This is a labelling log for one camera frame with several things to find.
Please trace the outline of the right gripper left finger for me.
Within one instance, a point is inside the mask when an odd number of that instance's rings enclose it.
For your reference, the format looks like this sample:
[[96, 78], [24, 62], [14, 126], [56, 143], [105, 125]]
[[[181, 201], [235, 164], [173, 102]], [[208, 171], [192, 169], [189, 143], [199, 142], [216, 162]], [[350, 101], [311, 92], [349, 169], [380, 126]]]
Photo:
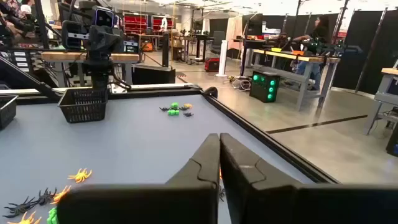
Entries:
[[59, 224], [216, 223], [220, 139], [209, 134], [164, 184], [96, 184], [59, 201]]

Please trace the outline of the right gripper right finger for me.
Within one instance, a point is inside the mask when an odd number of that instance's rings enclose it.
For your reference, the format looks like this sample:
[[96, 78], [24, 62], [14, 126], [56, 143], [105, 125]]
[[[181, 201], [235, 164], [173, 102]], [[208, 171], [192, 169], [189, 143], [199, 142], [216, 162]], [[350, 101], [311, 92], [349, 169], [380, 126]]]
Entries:
[[303, 184], [230, 134], [220, 141], [232, 223], [397, 224], [397, 187]]

